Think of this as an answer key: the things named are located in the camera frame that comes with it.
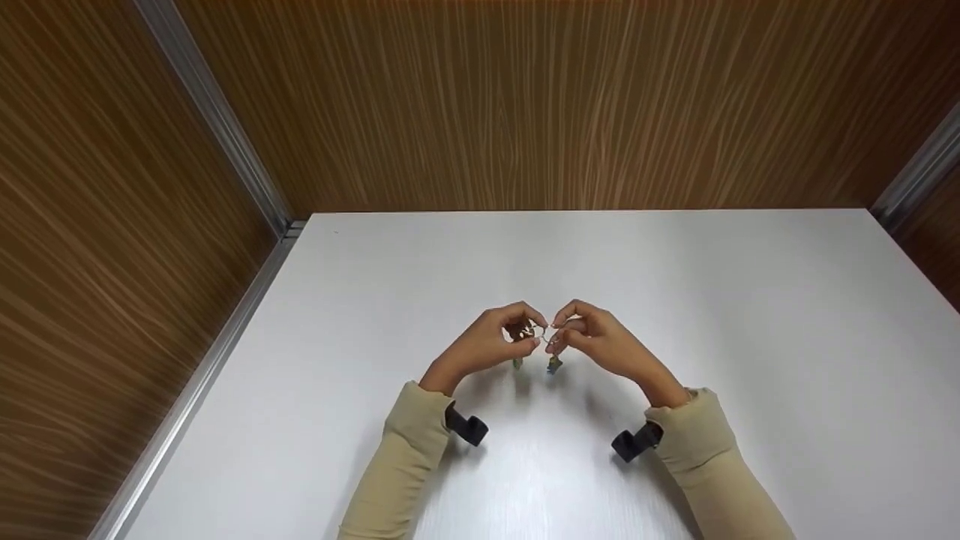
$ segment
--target hand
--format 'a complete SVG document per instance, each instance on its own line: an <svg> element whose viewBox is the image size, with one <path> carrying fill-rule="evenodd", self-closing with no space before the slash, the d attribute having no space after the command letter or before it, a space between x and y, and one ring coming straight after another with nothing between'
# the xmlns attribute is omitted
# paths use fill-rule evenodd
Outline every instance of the hand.
<svg viewBox="0 0 960 540"><path fill-rule="evenodd" d="M512 358L529 356L540 344L539 339L529 337L510 343L503 337L503 327L526 320L546 328L543 315L526 302L487 309L433 361L420 380L420 387L449 396L463 377Z"/></svg>
<svg viewBox="0 0 960 540"><path fill-rule="evenodd" d="M546 346L548 354L558 355L567 346L573 347L605 370L639 384L652 406L680 406L689 401L686 389L670 370L609 311L571 300L557 312L553 327L558 330Z"/></svg>

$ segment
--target forearm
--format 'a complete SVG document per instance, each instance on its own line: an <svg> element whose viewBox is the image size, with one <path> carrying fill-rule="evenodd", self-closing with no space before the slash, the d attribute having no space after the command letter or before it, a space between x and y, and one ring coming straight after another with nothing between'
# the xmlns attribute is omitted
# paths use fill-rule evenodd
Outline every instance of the forearm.
<svg viewBox="0 0 960 540"><path fill-rule="evenodd" d="M446 448L444 412L451 401L413 382L404 385L350 499L339 540L399 539L410 532L422 488Z"/></svg>
<svg viewBox="0 0 960 540"><path fill-rule="evenodd" d="M793 538L747 467L716 394L691 390L686 405L651 408L663 428L657 455L684 491L697 525L712 538Z"/></svg>

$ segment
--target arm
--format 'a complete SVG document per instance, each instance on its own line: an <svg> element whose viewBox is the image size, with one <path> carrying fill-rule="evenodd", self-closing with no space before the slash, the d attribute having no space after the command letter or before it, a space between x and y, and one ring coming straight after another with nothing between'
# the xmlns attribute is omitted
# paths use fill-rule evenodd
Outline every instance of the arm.
<svg viewBox="0 0 960 540"><path fill-rule="evenodd" d="M533 353L537 339L507 343L502 333L504 326L529 319L546 327L543 316L522 302L484 311L430 364L420 384L403 386L350 499L338 540L394 540L410 533L423 486L446 448L450 396L466 375Z"/></svg>
<svg viewBox="0 0 960 540"><path fill-rule="evenodd" d="M560 329L547 353L569 345L643 390L651 405L647 418L663 428L657 455L684 490L705 538L793 538L740 455L716 394L680 385L608 311L574 300L553 326Z"/></svg>
<svg viewBox="0 0 960 540"><path fill-rule="evenodd" d="M403 538L407 534L420 491L444 454L444 411L452 401L412 381L403 386L337 538Z"/></svg>

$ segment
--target wooden panel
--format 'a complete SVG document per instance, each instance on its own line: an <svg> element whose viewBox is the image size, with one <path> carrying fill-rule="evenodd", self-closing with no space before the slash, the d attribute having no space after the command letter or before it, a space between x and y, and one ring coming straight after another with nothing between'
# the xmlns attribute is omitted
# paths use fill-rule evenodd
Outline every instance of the wooden panel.
<svg viewBox="0 0 960 540"><path fill-rule="evenodd" d="M955 0L178 4L300 217L863 207L960 93Z"/></svg>
<svg viewBox="0 0 960 540"><path fill-rule="evenodd" d="M960 166L907 217L894 237L960 311Z"/></svg>
<svg viewBox="0 0 960 540"><path fill-rule="evenodd" d="M84 538L271 245L127 0L0 10L0 537Z"/></svg>

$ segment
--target metal corner trim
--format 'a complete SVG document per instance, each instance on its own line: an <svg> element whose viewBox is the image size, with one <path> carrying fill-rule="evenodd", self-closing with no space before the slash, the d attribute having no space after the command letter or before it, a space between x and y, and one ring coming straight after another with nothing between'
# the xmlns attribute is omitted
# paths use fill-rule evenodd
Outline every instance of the metal corner trim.
<svg viewBox="0 0 960 540"><path fill-rule="evenodd" d="M240 335L253 317L253 313L263 300L293 245L294 239L278 242L264 261L247 292L244 293L193 376L180 392L180 396L154 433L147 448L136 460L96 527L87 536L88 540L118 540L126 536L137 512L146 501L156 479L185 434L213 382L223 370Z"/></svg>
<svg viewBox="0 0 960 540"><path fill-rule="evenodd" d="M133 2L274 235L282 238L292 221L290 209L244 133L176 4L173 0Z"/></svg>
<svg viewBox="0 0 960 540"><path fill-rule="evenodd" d="M960 103L876 199L870 212L892 233L960 162Z"/></svg>

